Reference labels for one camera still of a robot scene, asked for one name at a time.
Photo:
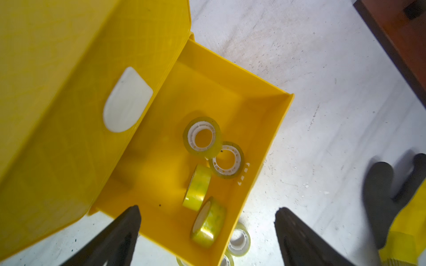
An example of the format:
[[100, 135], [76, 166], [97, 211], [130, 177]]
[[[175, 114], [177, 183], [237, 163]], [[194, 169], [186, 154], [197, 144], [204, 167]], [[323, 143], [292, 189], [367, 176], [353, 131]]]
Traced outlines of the yellow tape roll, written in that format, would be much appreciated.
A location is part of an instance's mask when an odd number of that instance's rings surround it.
[[193, 211], [198, 211], [201, 208], [211, 177], [212, 172], [209, 167], [200, 164], [196, 166], [183, 199], [183, 207]]
[[190, 239], [203, 248], [210, 248], [223, 229], [226, 215], [226, 207], [210, 197], [194, 221]]
[[228, 244], [228, 251], [235, 257], [245, 256], [251, 247], [251, 237], [246, 227], [238, 222]]
[[214, 119], [202, 116], [187, 124], [183, 132], [183, 142], [190, 154], [211, 159], [219, 154], [223, 135]]
[[234, 260], [232, 255], [225, 254], [223, 256], [220, 266], [234, 266]]
[[219, 154], [209, 160], [213, 174], [224, 179], [237, 177], [243, 171], [245, 157], [237, 144], [224, 141]]
[[180, 258], [176, 259], [179, 266], [189, 266], [185, 261], [181, 260]]

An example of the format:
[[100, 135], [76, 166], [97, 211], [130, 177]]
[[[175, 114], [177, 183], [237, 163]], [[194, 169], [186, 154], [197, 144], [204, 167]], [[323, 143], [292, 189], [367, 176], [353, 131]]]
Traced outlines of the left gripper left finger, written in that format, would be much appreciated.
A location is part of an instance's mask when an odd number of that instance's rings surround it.
[[127, 208], [64, 266], [129, 266], [141, 225], [138, 206]]

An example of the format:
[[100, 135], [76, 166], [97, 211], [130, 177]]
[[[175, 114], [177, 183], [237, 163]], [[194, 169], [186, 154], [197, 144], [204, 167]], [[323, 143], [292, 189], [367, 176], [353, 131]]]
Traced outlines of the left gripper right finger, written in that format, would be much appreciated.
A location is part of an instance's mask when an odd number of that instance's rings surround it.
[[286, 207], [276, 212], [275, 230], [286, 266], [352, 265]]

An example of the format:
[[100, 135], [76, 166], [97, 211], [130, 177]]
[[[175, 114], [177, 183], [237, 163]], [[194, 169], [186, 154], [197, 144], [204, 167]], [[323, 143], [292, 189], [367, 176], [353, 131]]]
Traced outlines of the yellow drawer cabinet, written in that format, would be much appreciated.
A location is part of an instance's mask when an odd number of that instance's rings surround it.
[[[1, 259], [138, 205], [143, 236], [218, 266], [294, 97], [196, 43], [188, 1], [2, 1]], [[198, 116], [245, 155], [211, 182], [227, 215], [210, 248], [181, 204]]]

